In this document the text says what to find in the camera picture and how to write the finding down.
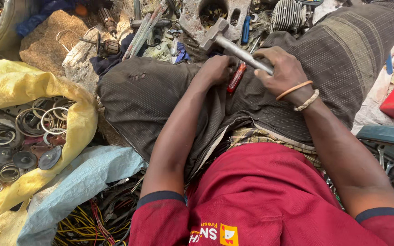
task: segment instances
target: metal block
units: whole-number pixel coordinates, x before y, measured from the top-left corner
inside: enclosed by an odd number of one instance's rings
[[[208,4],[218,4],[227,9],[228,14],[226,19],[229,23],[229,28],[223,36],[233,42],[239,40],[243,31],[244,20],[249,13],[250,1],[218,0],[210,2],[207,0],[183,0],[182,14],[179,19],[179,24],[182,26],[183,30],[198,44],[203,42],[206,30],[200,22],[199,13]],[[239,12],[236,26],[230,24],[234,12],[236,15]]]

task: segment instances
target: man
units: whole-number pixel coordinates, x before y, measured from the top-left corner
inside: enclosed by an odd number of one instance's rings
[[[279,47],[255,56],[275,74],[255,75],[275,96],[308,81]],[[209,59],[172,111],[151,154],[132,219],[132,245],[394,245],[394,190],[372,154],[317,97],[302,115],[345,211],[323,177],[299,152],[250,143],[219,156],[183,198],[183,168],[208,90],[226,82],[228,56]],[[299,107],[311,84],[287,95]]]
[[[248,67],[232,95],[227,56],[112,68],[97,89],[106,119],[150,162],[130,242],[394,245],[394,191],[348,131],[393,44],[394,1],[377,1],[338,9],[299,39],[271,33],[255,56],[274,77]]]

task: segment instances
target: orange logo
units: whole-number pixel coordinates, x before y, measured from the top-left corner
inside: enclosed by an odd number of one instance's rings
[[[220,243],[227,246],[238,246],[238,228],[220,223]]]

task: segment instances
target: white beaded bracelet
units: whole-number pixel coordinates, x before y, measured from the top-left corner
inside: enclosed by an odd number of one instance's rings
[[[300,105],[299,107],[294,107],[294,111],[302,111],[306,109],[314,100],[319,96],[319,90],[315,89],[314,94],[306,101],[304,104]]]

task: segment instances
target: red screwdriver handle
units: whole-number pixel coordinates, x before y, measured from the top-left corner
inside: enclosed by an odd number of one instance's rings
[[[238,86],[239,81],[243,77],[244,71],[246,70],[246,64],[242,63],[239,65],[238,69],[235,71],[232,80],[230,81],[229,85],[227,86],[227,91],[232,93],[236,87]]]

